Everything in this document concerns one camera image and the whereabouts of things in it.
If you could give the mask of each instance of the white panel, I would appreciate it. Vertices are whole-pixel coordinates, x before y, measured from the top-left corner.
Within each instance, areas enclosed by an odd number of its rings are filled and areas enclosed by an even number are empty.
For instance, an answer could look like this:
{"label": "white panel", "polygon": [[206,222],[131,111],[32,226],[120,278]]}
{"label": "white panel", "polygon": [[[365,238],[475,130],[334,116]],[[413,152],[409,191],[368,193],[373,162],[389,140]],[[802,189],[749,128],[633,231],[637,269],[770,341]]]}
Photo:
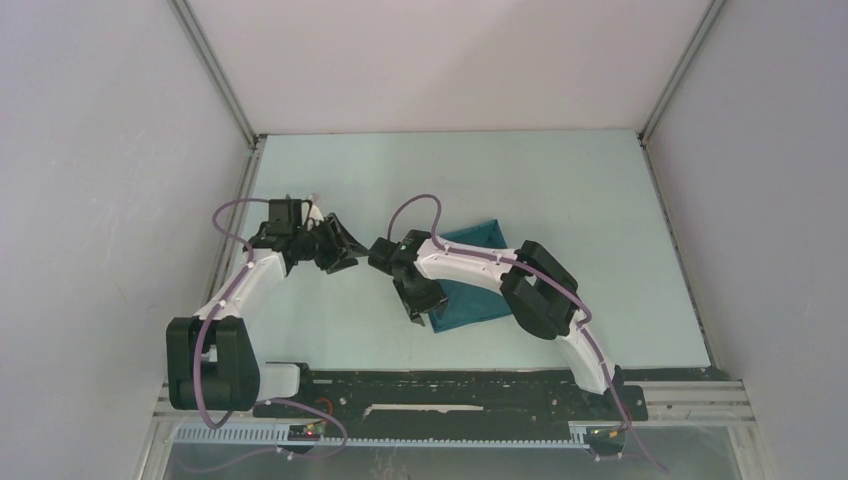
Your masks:
{"label": "white panel", "polygon": [[[253,196],[317,192],[370,246],[394,209],[421,192],[444,203],[440,232],[496,218],[511,246],[544,245],[577,279],[593,333],[626,367],[709,364],[665,222],[633,132],[277,136]],[[410,206],[395,235],[427,228]],[[250,236],[266,205],[252,205]],[[391,278],[361,264],[333,275],[294,268],[261,314],[256,348],[313,368],[564,367],[555,342],[501,318],[434,334],[411,323]]]}
{"label": "white panel", "polygon": [[651,151],[781,479],[846,478],[848,3],[730,2]]}
{"label": "white panel", "polygon": [[0,10],[0,478],[129,478],[244,141],[166,1]]}
{"label": "white panel", "polygon": [[709,0],[193,0],[264,133],[639,129]]}

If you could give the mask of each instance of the aluminum frame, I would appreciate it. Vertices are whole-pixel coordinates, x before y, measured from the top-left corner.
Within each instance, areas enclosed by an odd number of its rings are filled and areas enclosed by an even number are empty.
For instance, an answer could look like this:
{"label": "aluminum frame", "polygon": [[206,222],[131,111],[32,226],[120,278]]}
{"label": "aluminum frame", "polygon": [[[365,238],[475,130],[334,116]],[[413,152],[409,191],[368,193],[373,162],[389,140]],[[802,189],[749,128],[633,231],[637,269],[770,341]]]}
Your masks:
{"label": "aluminum frame", "polygon": [[230,114],[232,114],[233,120],[235,120],[239,130],[241,130],[245,142],[247,142],[248,147],[253,148],[257,140],[256,131],[250,125],[250,121],[247,119],[247,115],[244,113],[244,109],[241,103],[239,103],[232,85],[230,85],[230,81],[227,79],[221,63],[215,56],[215,52],[212,50],[206,34],[203,33],[203,28],[200,27],[200,22],[197,20],[194,10],[189,5],[188,0],[169,0],[169,2],[174,9],[174,13],[177,15],[177,19],[179,19],[183,29],[185,29],[195,51],[200,56],[203,66],[209,72],[212,83],[215,84],[218,93],[221,94],[221,97],[227,104],[227,108],[230,110]]}
{"label": "aluminum frame", "polygon": [[[267,135],[258,137],[256,146],[250,150],[250,156],[244,165],[241,181],[233,196],[236,198],[245,198],[253,191],[253,186],[256,184],[256,175],[259,172],[259,162],[262,161],[262,154],[265,152],[265,144]],[[235,205],[230,209],[227,215],[227,223],[225,228],[229,232],[239,232],[244,225],[245,214],[247,212],[246,204]],[[229,241],[223,235],[218,243],[217,253],[215,255],[215,267],[212,269],[212,274],[209,277],[209,282],[205,290],[204,302],[209,301],[212,295],[215,294],[224,285],[227,279],[227,274],[230,267],[230,261],[239,246],[235,242]]]}
{"label": "aluminum frame", "polygon": [[[638,381],[627,385],[641,386],[648,407],[648,420],[634,422],[637,427],[726,427],[730,435],[736,461],[743,480],[772,480],[760,461],[762,441],[748,402],[745,387],[740,381]],[[224,432],[203,435],[199,443],[276,445],[277,432],[288,423],[303,419],[256,418],[251,412],[238,412],[227,427],[239,434]],[[193,431],[203,425],[195,411],[175,410],[168,400],[168,386],[164,384],[153,412],[146,448],[134,479],[160,480],[165,474],[168,457],[174,443],[191,442]],[[404,442],[396,439],[355,439],[356,447],[488,447],[488,448],[581,448],[586,427],[614,426],[618,422],[569,422],[571,442]]]}
{"label": "aluminum frame", "polygon": [[660,120],[662,120],[662,117],[668,108],[669,102],[671,102],[674,94],[677,93],[677,89],[680,87],[680,84],[683,83],[686,73],[695,63],[698,52],[701,51],[701,47],[704,45],[704,42],[710,32],[712,32],[713,28],[718,23],[721,12],[724,10],[728,1],[729,0],[711,0],[706,11],[704,11],[704,15],[701,17],[698,27],[692,34],[692,38],[686,45],[686,49],[683,50],[683,55],[674,67],[674,71],[672,72],[671,77],[669,77],[665,88],[663,88],[660,98],[657,99],[657,103],[654,104],[654,108],[651,110],[650,115],[648,115],[648,120],[642,128],[640,136],[644,144],[647,144],[650,141],[656,131],[657,125],[659,125]]}
{"label": "aluminum frame", "polygon": [[642,144],[642,157],[645,160],[648,175],[651,177],[651,184],[654,186],[654,194],[657,197],[657,204],[660,207],[660,212],[662,212],[663,220],[665,221],[665,228],[668,230],[668,237],[671,240],[671,246],[674,249],[674,256],[677,258],[677,266],[680,268],[680,273],[683,277],[683,284],[686,286],[686,293],[689,295],[689,303],[692,305],[692,311],[695,313],[695,320],[698,321],[698,326],[701,328],[701,336],[704,337],[704,346],[707,349],[707,356],[713,366],[721,368],[721,359],[718,357],[718,353],[715,349],[712,348],[712,345],[715,343],[714,339],[716,338],[715,332],[712,331],[708,324],[704,324],[703,317],[701,317],[701,311],[698,308],[698,300],[695,297],[695,290],[692,288],[689,272],[686,270],[686,263],[683,261],[683,254],[680,252],[680,246],[677,243],[677,236],[674,234],[671,217],[669,216],[666,202],[663,200],[662,188],[660,187],[657,173],[654,169],[653,161],[651,160],[650,147],[644,143]]}

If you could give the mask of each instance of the black joint housing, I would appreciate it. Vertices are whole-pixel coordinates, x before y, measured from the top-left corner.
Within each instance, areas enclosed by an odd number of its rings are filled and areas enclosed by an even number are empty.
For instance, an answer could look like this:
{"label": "black joint housing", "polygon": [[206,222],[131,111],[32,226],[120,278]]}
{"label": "black joint housing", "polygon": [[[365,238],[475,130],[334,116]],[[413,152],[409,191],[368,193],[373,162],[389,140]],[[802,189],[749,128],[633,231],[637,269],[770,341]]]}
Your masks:
{"label": "black joint housing", "polygon": [[[518,261],[551,277],[566,290],[576,295],[577,280],[568,273],[545,247],[525,241],[516,251]],[[527,333],[545,340],[558,335],[568,335],[569,323],[577,306],[546,282],[528,281],[530,273],[513,266],[503,277],[501,294],[509,305],[518,324]]]}
{"label": "black joint housing", "polygon": [[[197,410],[192,379],[194,348],[203,321],[175,318],[168,324],[168,397],[177,410]],[[200,365],[203,400],[209,410],[247,411],[259,395],[259,365],[250,345],[244,320],[229,316],[213,320],[203,351],[215,345],[217,362]]]}
{"label": "black joint housing", "polygon": [[444,308],[448,301],[439,282],[424,278],[415,268],[418,249],[429,238],[430,233],[422,230],[410,230],[397,243],[377,238],[368,254],[368,265],[392,276],[407,316],[420,325],[424,324],[422,314]]}

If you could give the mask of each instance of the green cloth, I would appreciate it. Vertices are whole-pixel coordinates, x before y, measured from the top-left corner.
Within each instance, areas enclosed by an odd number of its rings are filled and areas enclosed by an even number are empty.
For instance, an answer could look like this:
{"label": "green cloth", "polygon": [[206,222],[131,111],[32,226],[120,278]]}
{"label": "green cloth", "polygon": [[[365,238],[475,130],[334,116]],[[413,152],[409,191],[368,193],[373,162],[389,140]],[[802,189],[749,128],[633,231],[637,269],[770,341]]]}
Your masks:
{"label": "green cloth", "polygon": [[[475,247],[507,248],[497,220],[451,232],[442,237]],[[439,280],[439,284],[448,297],[448,304],[441,313],[430,312],[430,325],[436,333],[512,314],[506,300],[491,290],[452,280]]]}

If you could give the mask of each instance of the purple cable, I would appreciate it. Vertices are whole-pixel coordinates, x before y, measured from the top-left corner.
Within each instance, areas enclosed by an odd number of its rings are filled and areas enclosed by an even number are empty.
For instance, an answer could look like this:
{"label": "purple cable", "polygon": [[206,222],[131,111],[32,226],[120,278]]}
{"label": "purple cable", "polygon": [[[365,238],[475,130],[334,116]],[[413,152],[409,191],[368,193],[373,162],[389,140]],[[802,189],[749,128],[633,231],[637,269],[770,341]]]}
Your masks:
{"label": "purple cable", "polygon": [[345,448],[345,446],[347,446],[347,441],[348,441],[348,438],[349,438],[347,430],[344,428],[344,425],[342,425],[342,423],[336,417],[330,415],[329,413],[322,412],[321,410],[318,410],[317,408],[312,408],[308,405],[304,405],[302,403],[295,402],[293,400],[288,400],[286,398],[273,398],[273,399],[267,400],[266,402],[257,403],[257,405],[261,405],[261,404],[267,403],[267,402],[279,403],[281,405],[288,405],[290,407],[294,407],[294,408],[297,408],[299,410],[303,410],[304,412],[311,413],[315,416],[323,418],[324,420],[326,420],[328,422],[331,422],[332,424],[337,426],[339,428],[339,430],[342,432],[342,443],[341,443],[341,445],[336,447],[335,450],[331,450],[327,453],[322,453],[322,454],[318,454],[318,455],[308,455],[308,454],[290,452],[288,450],[285,450],[283,447],[258,448],[256,450],[247,452],[244,455],[239,455],[238,457],[233,458],[232,460],[228,460],[228,461],[226,461],[226,462],[224,462],[220,465],[215,465],[214,467],[195,468],[195,467],[191,467],[191,466],[184,464],[179,459],[176,459],[176,464],[179,465],[179,467],[181,469],[185,470],[186,472],[193,473],[193,474],[204,474],[204,473],[212,473],[212,472],[218,472],[218,471],[224,470],[225,468],[232,467],[233,465],[235,465],[235,464],[237,464],[237,463],[239,463],[243,460],[247,460],[248,458],[255,457],[256,455],[263,455],[263,454],[266,454],[266,453],[274,453],[274,452],[285,451],[288,455],[290,455],[292,457],[311,459],[311,460],[321,460],[321,459],[324,459],[324,458],[332,457],[333,455],[341,452]]}
{"label": "purple cable", "polygon": [[[253,262],[253,246],[251,246],[250,242],[248,242],[247,240],[239,237],[234,233],[228,232],[226,228],[222,227],[218,223],[218,215],[220,215],[224,210],[232,207],[233,205],[249,202],[269,203],[268,200],[265,200],[263,198],[239,198],[221,205],[220,207],[218,207],[217,210],[215,210],[215,213],[212,214],[212,225],[215,227],[215,230],[218,230],[222,235],[224,235],[228,239],[235,240],[236,242],[244,245],[245,248],[247,248],[247,262],[245,262],[244,266],[241,267],[241,270],[239,271],[238,275],[236,275],[236,278],[232,281],[232,283],[230,283],[227,289],[224,290],[224,293],[221,294],[221,297],[218,299],[218,302],[226,303],[226,301],[229,300],[230,295],[232,295],[235,289],[238,288],[242,280],[244,280],[244,277],[247,275],[247,272],[250,270],[249,264]],[[209,311],[209,315],[206,316],[206,319],[203,320],[203,324],[200,326],[200,331],[197,333],[197,340],[195,341],[194,345],[194,360],[192,362],[191,371],[192,383],[194,385],[194,399],[197,403],[197,412],[200,414],[200,418],[203,419],[203,423],[205,423],[206,426],[211,428],[212,430],[217,430],[224,426],[224,424],[227,423],[227,420],[229,420],[230,415],[233,414],[231,410],[224,414],[224,417],[221,418],[218,423],[215,423],[215,421],[212,420],[212,417],[209,416],[209,411],[206,410],[206,401],[203,399],[203,384],[200,381],[200,365],[202,363],[203,357],[203,342],[206,340],[206,334],[209,332],[209,327],[212,325],[212,319],[215,318],[215,315],[218,314],[221,308],[221,304],[216,303]]]}
{"label": "purple cable", "polygon": [[601,348],[598,346],[597,342],[595,342],[595,339],[592,338],[592,335],[589,333],[589,331],[586,330],[585,328],[583,328],[586,324],[588,324],[592,320],[592,312],[589,310],[589,308],[586,306],[586,304],[583,303],[582,300],[580,300],[580,298],[577,295],[568,291],[568,289],[566,289],[565,287],[563,287],[562,285],[557,283],[554,279],[552,279],[548,275],[545,275],[544,273],[540,272],[539,270],[531,267],[530,265],[522,263],[518,260],[513,260],[511,258],[498,258],[496,255],[492,255],[492,254],[488,254],[488,253],[482,253],[482,252],[475,252],[475,251],[472,251],[472,250],[466,250],[466,249],[462,249],[462,248],[455,248],[455,247],[450,246],[450,245],[448,245],[448,248],[446,249],[445,246],[442,244],[441,240],[439,239],[439,236],[436,235],[436,228],[438,227],[439,220],[442,217],[442,201],[439,200],[439,197],[437,197],[433,194],[430,194],[430,193],[422,193],[420,195],[416,195],[416,196],[410,198],[409,200],[405,201],[403,204],[401,204],[400,207],[398,207],[397,210],[395,210],[395,213],[392,214],[392,218],[389,221],[389,228],[388,228],[388,232],[386,233],[386,238],[391,240],[392,227],[394,227],[395,220],[397,220],[398,215],[400,215],[400,213],[403,211],[403,209],[405,209],[407,206],[409,206],[409,204],[411,204],[415,201],[424,199],[424,198],[429,198],[430,200],[433,200],[434,202],[436,202],[436,216],[433,219],[432,225],[430,226],[430,238],[433,240],[433,244],[436,246],[436,248],[438,248],[439,250],[449,252],[451,254],[459,254],[459,255],[466,255],[466,256],[469,256],[469,257],[477,257],[477,258],[482,258],[484,260],[489,260],[489,261],[493,261],[493,262],[500,261],[500,262],[506,263],[507,265],[512,265],[514,267],[520,268],[520,269],[524,270],[525,272],[527,272],[531,275],[535,275],[536,278],[538,278],[539,280],[542,280],[543,282],[547,283],[548,285],[550,285],[551,287],[556,289],[557,292],[561,293],[566,298],[571,300],[574,303],[574,305],[577,306],[577,308],[579,308],[580,310],[583,311],[583,313],[586,314],[586,318],[577,322],[577,329],[583,335],[583,337],[586,339],[586,341],[589,343],[589,346],[592,348],[592,351],[595,353],[595,356],[598,358],[598,362],[601,365],[601,370],[604,373],[604,381],[606,382],[607,387],[609,387],[610,393],[612,393],[612,398],[613,398],[613,401],[615,402],[615,406],[618,408],[618,413],[621,414],[621,418],[623,419],[624,424],[627,427],[627,430],[630,431],[631,435],[633,436],[633,439],[636,441],[636,444],[639,445],[639,449],[642,450],[642,455],[644,456],[645,460],[647,460],[651,465],[656,467],[656,469],[659,470],[660,472],[662,472],[663,474],[668,475],[669,474],[668,468],[666,468],[665,465],[660,463],[653,456],[653,454],[651,454],[651,451],[648,450],[648,447],[644,444],[644,442],[642,442],[641,437],[639,437],[639,435],[633,429],[633,422],[630,420],[630,417],[627,415],[627,412],[624,410],[624,405],[621,403],[621,398],[619,398],[619,396],[618,396],[618,391],[616,391],[615,386],[612,383],[611,375],[610,375],[609,371],[607,370],[607,366],[606,366],[606,364],[603,360],[604,359],[603,352],[601,352]]}

